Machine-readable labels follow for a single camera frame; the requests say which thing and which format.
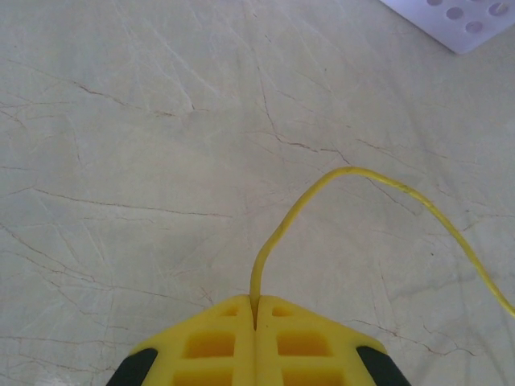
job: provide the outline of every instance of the rectangular hole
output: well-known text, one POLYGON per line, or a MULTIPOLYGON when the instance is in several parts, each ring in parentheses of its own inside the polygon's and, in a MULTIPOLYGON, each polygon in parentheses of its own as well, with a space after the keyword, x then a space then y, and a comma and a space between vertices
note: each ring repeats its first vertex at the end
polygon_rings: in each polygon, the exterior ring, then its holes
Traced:
POLYGON ((172 386, 232 386, 233 372, 230 368, 198 372, 177 372, 172 386))
POLYGON ((279 355, 331 356, 327 340, 316 331, 284 331, 277 336, 279 355))
POLYGON ((292 312, 284 307, 274 307, 272 309, 272 315, 277 317, 291 316, 292 312))
POLYGON ((211 358, 234 355, 234 334, 223 331, 203 331, 186 342, 183 358, 211 358))
POLYGON ((337 370, 324 369, 284 369, 282 382, 284 386, 344 386, 337 370))
POLYGON ((221 316, 236 316, 238 315, 238 307, 234 306, 225 310, 221 316))

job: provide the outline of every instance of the white floor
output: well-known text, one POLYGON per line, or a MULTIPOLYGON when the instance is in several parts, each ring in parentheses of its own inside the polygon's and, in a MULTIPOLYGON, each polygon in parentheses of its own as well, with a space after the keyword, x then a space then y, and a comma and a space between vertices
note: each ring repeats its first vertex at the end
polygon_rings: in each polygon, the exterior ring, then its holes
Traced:
MULTIPOLYGON (((515 302, 515 29, 456 56, 374 0, 2 2, 0 384, 102 385, 234 294, 324 172, 433 199, 515 302)), ((334 182, 264 292, 413 385, 514 385, 515 321, 421 205, 334 182)))

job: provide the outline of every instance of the yellow plastic housing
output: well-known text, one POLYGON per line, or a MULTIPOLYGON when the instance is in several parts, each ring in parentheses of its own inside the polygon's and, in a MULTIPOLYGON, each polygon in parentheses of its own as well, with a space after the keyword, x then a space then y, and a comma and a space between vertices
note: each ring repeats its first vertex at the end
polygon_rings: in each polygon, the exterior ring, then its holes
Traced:
POLYGON ((140 343, 158 351, 142 386, 375 386, 356 348, 375 339, 281 298, 236 296, 140 343))

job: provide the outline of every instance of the white container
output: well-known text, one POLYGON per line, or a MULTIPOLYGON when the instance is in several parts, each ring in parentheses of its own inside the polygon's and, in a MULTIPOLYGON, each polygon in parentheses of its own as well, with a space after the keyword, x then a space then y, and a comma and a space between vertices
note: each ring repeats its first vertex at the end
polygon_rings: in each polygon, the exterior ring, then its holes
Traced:
POLYGON ((515 0, 380 1, 457 54, 515 24, 515 0))

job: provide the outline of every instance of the yellow cable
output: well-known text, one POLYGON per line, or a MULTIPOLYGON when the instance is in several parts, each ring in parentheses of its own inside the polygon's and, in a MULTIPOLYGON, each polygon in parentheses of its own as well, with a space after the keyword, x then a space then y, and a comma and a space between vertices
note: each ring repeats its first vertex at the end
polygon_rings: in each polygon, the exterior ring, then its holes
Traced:
POLYGON ((295 220, 295 217, 300 213, 303 207, 316 195, 323 187, 325 187, 328 183, 330 183, 336 177, 340 177, 341 175, 362 175, 367 179, 375 179, 381 183, 389 185, 391 187, 395 187, 400 191, 403 191, 423 203, 424 206, 429 209, 429 211, 436 217, 439 222, 445 227, 446 230, 456 239, 458 244, 461 246, 465 255, 467 255, 470 262, 476 267, 478 274, 484 281, 484 284, 488 287, 488 289, 492 292, 493 296, 497 299, 499 304, 503 306, 514 318, 515 318, 515 308, 508 302, 503 293, 497 288, 495 283, 492 281, 486 269, 481 264, 480 260, 477 258, 476 254, 472 250, 471 246, 464 239, 463 236, 459 233, 458 229, 455 228, 454 225, 451 224, 451 221, 447 219, 447 217, 424 195, 417 192, 412 187, 408 187, 407 185, 395 181, 394 179, 389 179, 384 175, 380 175, 375 171, 371 171, 368 169, 364 169, 361 167, 340 167, 333 171, 327 173, 324 177, 319 179, 316 183, 314 183, 294 204, 293 207, 288 211, 280 225, 275 229, 275 232, 272 233, 272 236, 265 242, 262 246, 261 250, 256 256, 256 261, 254 262, 254 267, 252 268, 252 276, 250 277, 250 305, 252 307, 253 317, 254 317, 254 327, 257 324, 258 318, 258 305, 259 305, 259 297, 261 296, 261 278, 263 274, 263 268, 265 267, 266 258, 270 255, 270 252, 275 247, 275 245, 281 240, 284 236, 288 228, 291 226, 291 223, 295 220))

